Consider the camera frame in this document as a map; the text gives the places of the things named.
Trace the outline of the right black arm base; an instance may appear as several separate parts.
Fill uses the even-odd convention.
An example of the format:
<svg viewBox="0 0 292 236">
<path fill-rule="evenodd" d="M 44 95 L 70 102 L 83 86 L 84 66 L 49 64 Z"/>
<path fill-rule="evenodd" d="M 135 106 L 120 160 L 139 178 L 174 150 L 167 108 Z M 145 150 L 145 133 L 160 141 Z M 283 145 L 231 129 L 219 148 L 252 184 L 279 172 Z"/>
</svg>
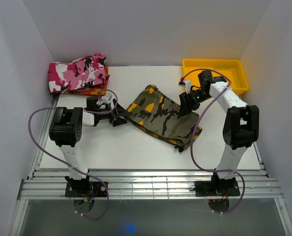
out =
<svg viewBox="0 0 292 236">
<path fill-rule="evenodd" d="M 211 211 L 224 213 L 229 210 L 229 197 L 239 197 L 240 190 L 235 182 L 232 186 L 216 186 L 211 181 L 195 181 L 190 191 L 196 197 L 207 197 L 207 204 Z"/>
</svg>

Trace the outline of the olive yellow camouflage trousers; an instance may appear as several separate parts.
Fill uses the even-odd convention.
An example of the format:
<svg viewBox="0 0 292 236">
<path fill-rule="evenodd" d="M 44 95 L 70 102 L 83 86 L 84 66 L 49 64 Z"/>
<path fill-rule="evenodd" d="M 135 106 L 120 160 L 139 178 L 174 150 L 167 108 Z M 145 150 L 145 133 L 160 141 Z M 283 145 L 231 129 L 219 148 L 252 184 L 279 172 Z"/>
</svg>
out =
<svg viewBox="0 0 292 236">
<path fill-rule="evenodd" d="M 125 119 L 148 135 L 173 145 L 179 152 L 190 146 L 199 114 L 179 117 L 180 105 L 163 94 L 156 85 L 148 85 L 126 109 Z"/>
</svg>

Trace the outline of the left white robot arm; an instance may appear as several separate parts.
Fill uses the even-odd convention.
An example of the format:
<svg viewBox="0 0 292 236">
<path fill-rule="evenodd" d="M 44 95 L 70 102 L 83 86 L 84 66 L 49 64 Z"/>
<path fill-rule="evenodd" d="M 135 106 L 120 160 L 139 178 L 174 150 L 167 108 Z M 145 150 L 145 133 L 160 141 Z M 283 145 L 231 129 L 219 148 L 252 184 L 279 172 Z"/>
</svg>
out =
<svg viewBox="0 0 292 236">
<path fill-rule="evenodd" d="M 84 163 L 79 141 L 84 126 L 96 126 L 100 120 L 108 120 L 113 127 L 126 124 L 125 118 L 132 115 L 106 94 L 102 98 L 88 97 L 86 107 L 57 107 L 52 119 L 49 137 L 62 152 L 68 163 L 69 174 L 65 196 L 67 197 L 106 197 L 107 182 L 92 181 Z"/>
</svg>

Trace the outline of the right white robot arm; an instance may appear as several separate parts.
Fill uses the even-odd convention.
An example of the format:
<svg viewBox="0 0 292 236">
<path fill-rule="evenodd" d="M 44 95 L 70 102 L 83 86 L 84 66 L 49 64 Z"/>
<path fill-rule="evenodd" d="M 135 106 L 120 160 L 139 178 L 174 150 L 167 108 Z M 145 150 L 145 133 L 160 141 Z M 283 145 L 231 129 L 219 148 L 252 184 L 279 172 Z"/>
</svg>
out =
<svg viewBox="0 0 292 236">
<path fill-rule="evenodd" d="M 217 102 L 226 113 L 222 131 L 225 148 L 218 166 L 209 169 L 212 173 L 210 181 L 196 181 L 195 194 L 198 197 L 207 196 L 240 196 L 236 181 L 237 167 L 243 154 L 258 140 L 259 108 L 248 105 L 230 89 L 231 81 L 225 75 L 215 70 L 199 69 L 199 87 L 181 77 L 178 84 L 185 88 L 180 94 L 179 117 L 197 110 L 200 104 L 211 99 L 211 104 Z"/>
</svg>

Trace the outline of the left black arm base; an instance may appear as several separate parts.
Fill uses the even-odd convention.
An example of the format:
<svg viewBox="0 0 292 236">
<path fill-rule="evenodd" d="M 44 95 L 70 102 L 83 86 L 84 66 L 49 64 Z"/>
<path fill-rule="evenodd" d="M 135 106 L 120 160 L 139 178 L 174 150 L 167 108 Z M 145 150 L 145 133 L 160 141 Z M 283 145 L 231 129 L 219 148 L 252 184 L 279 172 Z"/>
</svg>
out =
<svg viewBox="0 0 292 236">
<path fill-rule="evenodd" d="M 76 211 L 90 212 L 96 198 L 107 197 L 106 187 L 99 181 L 88 179 L 70 180 L 65 188 L 65 197 L 73 199 L 73 207 Z"/>
</svg>

